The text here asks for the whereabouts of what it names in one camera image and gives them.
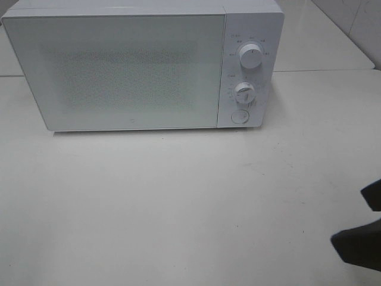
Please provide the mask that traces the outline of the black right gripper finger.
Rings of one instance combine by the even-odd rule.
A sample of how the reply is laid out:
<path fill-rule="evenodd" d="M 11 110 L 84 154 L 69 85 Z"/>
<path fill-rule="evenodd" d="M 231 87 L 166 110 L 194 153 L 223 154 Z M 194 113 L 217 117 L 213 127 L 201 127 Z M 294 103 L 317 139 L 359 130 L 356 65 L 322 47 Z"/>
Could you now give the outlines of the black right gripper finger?
<path fill-rule="evenodd" d="M 380 272 L 380 219 L 340 231 L 330 241 L 345 263 Z"/>
<path fill-rule="evenodd" d="M 361 195 L 372 211 L 381 211 L 381 181 L 373 182 L 363 188 Z"/>

